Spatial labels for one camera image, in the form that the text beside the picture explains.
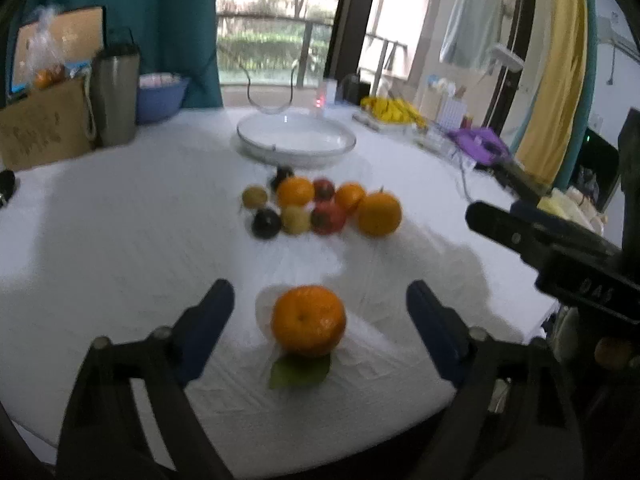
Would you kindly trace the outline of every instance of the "yellow fruit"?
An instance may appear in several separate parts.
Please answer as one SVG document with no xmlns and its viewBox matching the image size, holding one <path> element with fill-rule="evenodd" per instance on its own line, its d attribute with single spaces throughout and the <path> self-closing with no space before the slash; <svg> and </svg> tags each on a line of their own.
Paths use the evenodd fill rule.
<svg viewBox="0 0 640 480">
<path fill-rule="evenodd" d="M 357 182 L 346 182 L 335 192 L 335 203 L 344 209 L 347 215 L 351 215 L 356 212 L 360 200 L 366 194 L 365 189 Z"/>
<path fill-rule="evenodd" d="M 290 176 L 278 186 L 278 204 L 281 208 L 288 205 L 305 206 L 314 199 L 314 185 L 302 176 Z"/>
<path fill-rule="evenodd" d="M 267 205 L 269 195 L 261 186 L 249 186 L 242 192 L 242 205 L 247 209 L 260 209 Z"/>
<path fill-rule="evenodd" d="M 398 229 L 402 221 L 402 207 L 391 193 L 380 190 L 360 201 L 358 228 L 372 237 L 387 236 Z"/>
<path fill-rule="evenodd" d="M 320 357 L 333 350 L 347 324 L 344 305 L 324 286 L 304 285 L 278 298 L 271 316 L 271 331 L 293 354 Z"/>
<path fill-rule="evenodd" d="M 282 230 L 288 235 L 300 235 L 311 229 L 311 213 L 297 205 L 289 205 L 282 210 Z"/>
</svg>

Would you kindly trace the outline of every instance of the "red apple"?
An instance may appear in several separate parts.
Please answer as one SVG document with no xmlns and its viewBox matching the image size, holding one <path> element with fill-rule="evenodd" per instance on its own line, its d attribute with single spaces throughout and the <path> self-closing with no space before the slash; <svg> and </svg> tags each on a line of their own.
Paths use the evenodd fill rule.
<svg viewBox="0 0 640 480">
<path fill-rule="evenodd" d="M 347 213 L 334 202 L 319 202 L 311 212 L 311 228 L 316 234 L 338 233 L 347 221 Z"/>
<path fill-rule="evenodd" d="M 314 180 L 314 189 L 316 190 L 316 202 L 326 202 L 331 200 L 335 194 L 334 183 L 328 178 L 316 178 Z"/>
</svg>

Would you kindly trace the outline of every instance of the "hanging towel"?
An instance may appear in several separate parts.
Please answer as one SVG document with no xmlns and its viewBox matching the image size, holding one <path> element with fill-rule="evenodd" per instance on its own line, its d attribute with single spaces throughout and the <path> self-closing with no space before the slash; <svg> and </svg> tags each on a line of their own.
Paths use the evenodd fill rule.
<svg viewBox="0 0 640 480">
<path fill-rule="evenodd" d="M 440 49 L 440 62 L 484 72 L 489 49 L 500 41 L 503 0 L 456 0 Z"/>
</svg>

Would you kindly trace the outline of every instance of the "white tablecloth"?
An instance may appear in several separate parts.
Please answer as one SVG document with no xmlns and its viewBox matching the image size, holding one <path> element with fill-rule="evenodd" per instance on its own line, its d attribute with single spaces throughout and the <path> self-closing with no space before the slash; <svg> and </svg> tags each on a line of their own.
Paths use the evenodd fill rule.
<svg viewBox="0 0 640 480">
<path fill-rule="evenodd" d="M 142 128 L 129 146 L 18 174 L 20 187 L 0 210 L 0 400 L 17 422 L 55 443 L 96 336 L 143 338 L 226 278 L 236 309 L 188 396 L 236 476 L 290 472 L 376 444 L 452 398 L 406 314 L 412 280 L 426 280 L 467 324 L 497 338 L 522 340 L 551 309 L 517 254 L 466 227 L 456 168 L 364 129 L 350 110 L 331 113 L 356 133 L 356 148 L 308 175 L 384 186 L 402 202 L 399 230 L 382 240 L 353 227 L 333 237 L 254 239 L 239 195 L 265 184 L 273 168 L 238 152 L 236 123 L 249 112 L 183 111 Z M 468 188 L 475 199 L 511 203 L 488 176 L 470 175 Z M 271 391 L 280 351 L 270 306 L 304 283 L 342 298 L 347 331 L 322 385 Z"/>
</svg>

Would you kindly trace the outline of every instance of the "window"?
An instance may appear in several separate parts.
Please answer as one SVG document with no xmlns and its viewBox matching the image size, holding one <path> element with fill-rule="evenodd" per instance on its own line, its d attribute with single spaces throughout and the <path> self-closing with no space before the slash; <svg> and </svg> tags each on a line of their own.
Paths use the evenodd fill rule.
<svg viewBox="0 0 640 480">
<path fill-rule="evenodd" d="M 220 82 L 246 83 L 240 61 L 252 82 L 287 86 L 298 62 L 297 87 L 317 87 L 337 6 L 338 0 L 217 0 Z"/>
<path fill-rule="evenodd" d="M 407 1 L 413 3 L 411 13 L 405 12 Z M 428 3 L 429 0 L 373 0 L 358 66 L 363 78 L 372 83 L 373 92 L 380 83 L 408 80 Z"/>
</svg>

